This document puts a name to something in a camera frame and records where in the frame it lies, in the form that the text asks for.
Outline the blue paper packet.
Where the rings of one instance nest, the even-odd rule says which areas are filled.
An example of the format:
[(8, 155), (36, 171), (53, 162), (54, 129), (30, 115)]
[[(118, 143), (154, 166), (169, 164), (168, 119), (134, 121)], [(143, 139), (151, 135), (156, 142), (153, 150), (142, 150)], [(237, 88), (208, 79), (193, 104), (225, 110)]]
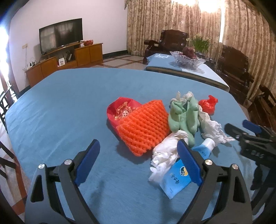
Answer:
[[(206, 138), (201, 145), (191, 148), (193, 151), (197, 151), (203, 159), (208, 159), (212, 150), (215, 148), (215, 142), (211, 138)], [(172, 199), (182, 189), (189, 185), (191, 178), (185, 167), (185, 164), (181, 160), (178, 160), (164, 175), (160, 187), (168, 196)]]

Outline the red fruit in bowl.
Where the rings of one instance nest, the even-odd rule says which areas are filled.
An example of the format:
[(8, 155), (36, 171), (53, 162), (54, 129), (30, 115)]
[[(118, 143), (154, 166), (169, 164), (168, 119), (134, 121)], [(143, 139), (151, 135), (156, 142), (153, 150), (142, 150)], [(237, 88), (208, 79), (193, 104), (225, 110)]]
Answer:
[(182, 53), (184, 56), (190, 58), (190, 59), (197, 59), (196, 54), (194, 53), (194, 50), (190, 47), (184, 47), (182, 50)]

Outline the green potted plant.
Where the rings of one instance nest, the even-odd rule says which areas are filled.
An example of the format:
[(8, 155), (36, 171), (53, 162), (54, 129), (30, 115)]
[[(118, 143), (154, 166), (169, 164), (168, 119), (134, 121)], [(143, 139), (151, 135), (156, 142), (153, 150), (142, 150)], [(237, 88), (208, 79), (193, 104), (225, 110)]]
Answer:
[(202, 35), (196, 34), (190, 38), (191, 45), (198, 53), (207, 53), (211, 45), (210, 38), (204, 38)]

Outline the orange foam fruit net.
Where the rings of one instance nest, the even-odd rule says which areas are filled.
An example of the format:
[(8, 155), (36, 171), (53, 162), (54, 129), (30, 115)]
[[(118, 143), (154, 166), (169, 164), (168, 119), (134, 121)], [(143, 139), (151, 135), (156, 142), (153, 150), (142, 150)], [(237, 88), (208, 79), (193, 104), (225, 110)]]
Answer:
[(170, 134), (168, 112), (162, 100), (152, 100), (123, 118), (116, 129), (129, 150), (142, 156)]

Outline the red bowl on cabinet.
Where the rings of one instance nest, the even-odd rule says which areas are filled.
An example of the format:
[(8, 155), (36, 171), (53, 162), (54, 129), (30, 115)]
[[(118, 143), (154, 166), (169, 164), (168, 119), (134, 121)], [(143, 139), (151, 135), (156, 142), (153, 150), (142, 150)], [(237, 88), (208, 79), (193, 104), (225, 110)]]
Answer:
[(83, 42), (84, 46), (90, 46), (93, 45), (93, 40), (87, 40)]

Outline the wooden tv cabinet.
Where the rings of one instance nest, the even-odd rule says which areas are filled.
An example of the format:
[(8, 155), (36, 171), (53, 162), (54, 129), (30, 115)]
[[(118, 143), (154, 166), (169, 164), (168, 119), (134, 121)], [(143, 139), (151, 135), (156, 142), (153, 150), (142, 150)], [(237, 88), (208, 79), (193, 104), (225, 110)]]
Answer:
[[(30, 87), (58, 70), (87, 68), (102, 64), (102, 43), (94, 43), (90, 46), (84, 46), (83, 42), (72, 43), (61, 49), (53, 50), (45, 56), (47, 57), (45, 60), (25, 71)], [(58, 59), (62, 57), (66, 64), (59, 67)]]

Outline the red plastic bag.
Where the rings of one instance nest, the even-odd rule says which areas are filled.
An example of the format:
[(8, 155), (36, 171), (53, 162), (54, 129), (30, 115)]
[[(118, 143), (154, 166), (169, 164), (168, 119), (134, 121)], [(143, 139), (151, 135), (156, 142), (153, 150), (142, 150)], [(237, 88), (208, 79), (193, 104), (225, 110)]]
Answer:
[(208, 96), (208, 99), (202, 99), (198, 102), (202, 111), (212, 116), (215, 113), (215, 105), (218, 103), (218, 99), (212, 95)]

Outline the white plastic bag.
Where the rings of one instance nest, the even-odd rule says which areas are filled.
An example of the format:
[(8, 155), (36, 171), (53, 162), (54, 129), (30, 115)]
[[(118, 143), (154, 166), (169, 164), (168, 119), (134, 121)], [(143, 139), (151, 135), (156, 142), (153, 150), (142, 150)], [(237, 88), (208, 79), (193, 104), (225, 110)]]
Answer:
[(179, 140), (189, 142), (188, 134), (185, 131), (178, 130), (175, 133), (169, 134), (159, 143), (152, 151), (152, 160), (150, 171), (152, 172), (149, 181), (160, 183), (164, 175), (175, 164), (179, 158), (177, 152), (177, 143)]

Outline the glass fruit bowl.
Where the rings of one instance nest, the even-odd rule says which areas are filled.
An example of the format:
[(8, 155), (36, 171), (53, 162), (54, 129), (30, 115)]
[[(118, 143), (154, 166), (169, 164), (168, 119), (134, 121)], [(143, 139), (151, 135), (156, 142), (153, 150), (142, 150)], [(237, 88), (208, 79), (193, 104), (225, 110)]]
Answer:
[(170, 51), (170, 54), (174, 57), (177, 65), (190, 70), (196, 70), (200, 65), (206, 62), (206, 60), (198, 57), (196, 59), (191, 59), (179, 51)]

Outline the patterned beige curtains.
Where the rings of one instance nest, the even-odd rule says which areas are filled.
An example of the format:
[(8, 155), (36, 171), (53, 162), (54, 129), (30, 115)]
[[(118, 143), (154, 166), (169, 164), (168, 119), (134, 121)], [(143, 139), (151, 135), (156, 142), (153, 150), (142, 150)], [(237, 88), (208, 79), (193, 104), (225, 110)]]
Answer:
[(250, 1), (125, 1), (127, 50), (143, 55), (145, 40), (158, 40), (165, 29), (200, 35), (210, 40), (207, 55), (217, 60), (224, 45), (249, 59), (254, 82), (247, 99), (259, 85), (275, 93), (275, 31)]

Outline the flat screen television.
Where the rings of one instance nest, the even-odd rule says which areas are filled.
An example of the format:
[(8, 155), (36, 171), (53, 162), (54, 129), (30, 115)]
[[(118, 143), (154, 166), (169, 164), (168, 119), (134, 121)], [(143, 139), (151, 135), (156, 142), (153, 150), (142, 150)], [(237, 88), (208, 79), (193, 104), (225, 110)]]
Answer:
[(82, 18), (58, 22), (39, 29), (41, 54), (83, 40)]

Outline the black dining chair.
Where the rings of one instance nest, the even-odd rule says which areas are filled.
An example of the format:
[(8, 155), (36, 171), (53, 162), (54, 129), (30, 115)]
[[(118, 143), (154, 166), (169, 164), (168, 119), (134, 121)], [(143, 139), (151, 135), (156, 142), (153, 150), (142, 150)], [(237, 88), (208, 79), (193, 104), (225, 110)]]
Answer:
[(16, 93), (13, 86), (10, 85), (5, 92), (1, 93), (1, 122), (7, 132), (6, 113), (9, 108), (19, 99), (20, 95)]

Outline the coffee table with blue cloth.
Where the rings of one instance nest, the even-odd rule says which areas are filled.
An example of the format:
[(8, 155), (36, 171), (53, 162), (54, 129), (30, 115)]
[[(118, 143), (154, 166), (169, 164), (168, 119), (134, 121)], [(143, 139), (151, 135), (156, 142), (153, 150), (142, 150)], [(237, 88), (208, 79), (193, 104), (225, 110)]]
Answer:
[(159, 72), (178, 77), (202, 82), (229, 92), (228, 84), (205, 63), (199, 65), (195, 70), (186, 69), (177, 64), (172, 55), (154, 54), (147, 58), (147, 71)]

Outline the red gold-printed pouch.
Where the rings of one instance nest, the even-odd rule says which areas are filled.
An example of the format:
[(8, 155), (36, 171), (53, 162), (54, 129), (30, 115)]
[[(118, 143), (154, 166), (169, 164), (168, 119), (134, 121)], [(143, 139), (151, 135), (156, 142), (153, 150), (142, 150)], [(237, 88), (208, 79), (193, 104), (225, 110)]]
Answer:
[(142, 104), (132, 98), (119, 97), (107, 107), (107, 118), (111, 126), (116, 129), (121, 119), (127, 117), (140, 106)]

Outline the white box in cabinet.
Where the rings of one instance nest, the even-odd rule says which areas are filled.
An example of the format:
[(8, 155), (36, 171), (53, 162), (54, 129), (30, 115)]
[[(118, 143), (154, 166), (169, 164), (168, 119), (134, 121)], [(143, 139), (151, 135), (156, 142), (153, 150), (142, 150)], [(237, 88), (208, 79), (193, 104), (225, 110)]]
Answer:
[(59, 58), (58, 59), (58, 64), (59, 64), (59, 67), (60, 66), (64, 66), (65, 64), (66, 64), (66, 62), (65, 62), (65, 59), (62, 57), (62, 58)]

